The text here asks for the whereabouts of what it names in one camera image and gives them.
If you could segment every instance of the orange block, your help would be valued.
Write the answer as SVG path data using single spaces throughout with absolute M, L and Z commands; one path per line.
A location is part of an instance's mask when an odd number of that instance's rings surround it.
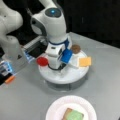
M 11 83 L 14 79 L 15 79 L 15 76 L 11 76 L 11 77 L 9 77 L 9 78 L 5 81 L 5 83 L 6 83 L 6 84 L 9 84 L 9 83 Z
M 80 58 L 79 59 L 79 67 L 87 67 L 90 66 L 91 63 L 91 57 L 86 57 L 86 58 Z

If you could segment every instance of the gray table surface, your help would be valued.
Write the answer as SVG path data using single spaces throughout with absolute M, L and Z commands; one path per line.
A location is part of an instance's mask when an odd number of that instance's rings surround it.
M 120 49 L 70 33 L 74 44 L 92 57 L 88 80 L 79 88 L 59 92 L 49 88 L 35 61 L 22 69 L 10 85 L 0 87 L 0 120 L 45 120 L 49 106 L 65 95 L 87 99 L 98 120 L 120 117 Z

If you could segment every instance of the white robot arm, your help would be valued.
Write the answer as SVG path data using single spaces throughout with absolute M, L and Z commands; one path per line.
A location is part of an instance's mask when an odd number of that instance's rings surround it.
M 40 13 L 32 16 L 31 25 L 35 33 L 46 35 L 49 41 L 46 54 L 49 67 L 58 70 L 62 53 L 72 46 L 66 33 L 66 23 L 62 11 L 52 0 L 39 0 L 45 7 Z
M 5 53 L 3 59 L 9 61 L 15 72 L 27 62 L 16 37 L 7 34 L 18 29 L 23 24 L 21 15 L 8 8 L 0 0 L 0 45 Z

